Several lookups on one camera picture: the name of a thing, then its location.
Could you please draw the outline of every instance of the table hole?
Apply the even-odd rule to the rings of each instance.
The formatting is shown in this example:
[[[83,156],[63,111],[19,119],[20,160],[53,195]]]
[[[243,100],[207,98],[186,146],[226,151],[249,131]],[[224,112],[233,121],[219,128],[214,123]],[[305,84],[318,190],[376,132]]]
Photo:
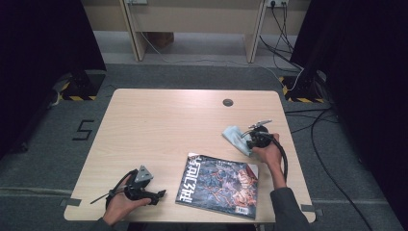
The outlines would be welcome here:
[[[232,101],[232,99],[224,99],[224,100],[222,101],[222,104],[223,104],[225,107],[231,107],[231,106],[234,104],[234,101]]]

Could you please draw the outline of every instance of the tripod base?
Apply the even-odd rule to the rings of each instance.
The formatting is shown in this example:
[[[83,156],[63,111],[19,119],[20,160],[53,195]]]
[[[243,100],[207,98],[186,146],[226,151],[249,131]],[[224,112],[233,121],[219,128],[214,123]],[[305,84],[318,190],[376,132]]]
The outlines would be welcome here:
[[[96,94],[105,79],[104,74],[88,74],[89,83],[85,87],[78,87],[73,78],[70,78],[60,91],[63,100],[95,100]]]
[[[284,86],[283,94],[285,95],[286,100],[302,103],[323,102],[320,90],[316,87],[313,80],[297,80],[296,82],[296,78],[297,76],[283,76],[279,78]]]

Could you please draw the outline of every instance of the hand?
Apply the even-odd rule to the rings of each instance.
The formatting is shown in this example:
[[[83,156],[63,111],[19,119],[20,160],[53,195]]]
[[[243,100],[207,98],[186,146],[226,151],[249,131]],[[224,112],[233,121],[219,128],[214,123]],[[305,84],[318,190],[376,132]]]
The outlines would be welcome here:
[[[273,137],[279,141],[279,134],[272,134]],[[282,162],[282,155],[278,147],[271,142],[267,147],[253,147],[252,151],[257,153],[261,161],[268,165],[269,168],[280,168]]]
[[[277,141],[279,141],[279,134],[272,135]],[[267,164],[270,174],[272,175],[273,187],[275,189],[287,187],[281,168],[282,154],[280,153],[279,148],[271,142],[268,146],[263,148],[253,147],[252,151],[258,154],[263,163]]]
[[[129,177],[130,176],[128,176],[126,179],[122,181],[121,186],[123,186],[127,182]],[[108,205],[108,208],[106,209],[103,219],[110,226],[114,226],[116,223],[123,220],[136,208],[150,204],[150,202],[151,202],[150,198],[130,200],[126,197],[126,195],[123,192],[120,192],[112,198],[111,202]]]

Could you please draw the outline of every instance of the gray carpet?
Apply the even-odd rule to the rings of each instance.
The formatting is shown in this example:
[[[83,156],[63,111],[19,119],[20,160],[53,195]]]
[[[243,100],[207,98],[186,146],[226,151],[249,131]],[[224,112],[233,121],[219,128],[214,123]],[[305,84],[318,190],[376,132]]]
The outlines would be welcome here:
[[[64,220],[61,201],[69,198],[92,141],[116,89],[276,90],[286,112],[328,108],[328,103],[287,102],[279,82],[260,67],[108,64],[107,77],[94,101],[61,101],[48,110],[28,141],[26,153],[0,161],[0,230],[88,230],[91,222]],[[319,112],[287,116],[291,131],[307,127]],[[402,230],[375,180],[350,145],[335,112],[317,123],[314,142],[332,177],[355,201],[373,230]],[[87,141],[74,141],[92,132]],[[311,128],[293,140],[313,204],[313,230],[368,230],[356,210],[324,172],[312,145]],[[126,230],[126,223],[118,226]]]

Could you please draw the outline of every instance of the person's left hand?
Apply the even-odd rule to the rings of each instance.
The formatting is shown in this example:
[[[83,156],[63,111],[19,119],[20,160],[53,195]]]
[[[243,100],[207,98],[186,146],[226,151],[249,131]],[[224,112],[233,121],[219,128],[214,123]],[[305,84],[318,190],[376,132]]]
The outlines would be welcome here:
[[[124,179],[121,183],[123,186],[130,176]],[[103,219],[106,223],[110,226],[114,226],[119,221],[123,220],[128,214],[134,211],[136,208],[140,206],[145,206],[151,202],[150,198],[144,198],[140,200],[130,200],[126,197],[123,192],[118,193],[115,195],[111,202],[106,209],[105,215]]]

